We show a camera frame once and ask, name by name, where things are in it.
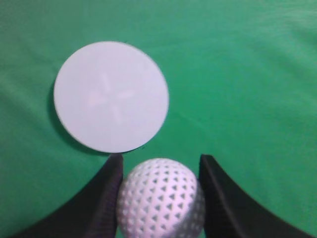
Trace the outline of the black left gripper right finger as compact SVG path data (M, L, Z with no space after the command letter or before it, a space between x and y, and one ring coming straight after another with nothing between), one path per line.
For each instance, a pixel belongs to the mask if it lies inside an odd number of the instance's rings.
M212 155L202 154L199 182L204 191L208 238L309 238L249 196Z

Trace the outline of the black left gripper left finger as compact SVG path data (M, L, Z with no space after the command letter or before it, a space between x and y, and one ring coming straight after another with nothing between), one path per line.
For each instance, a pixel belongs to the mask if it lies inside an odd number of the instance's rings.
M110 154L96 175L69 201L14 238L114 238L116 201L123 180L122 154Z

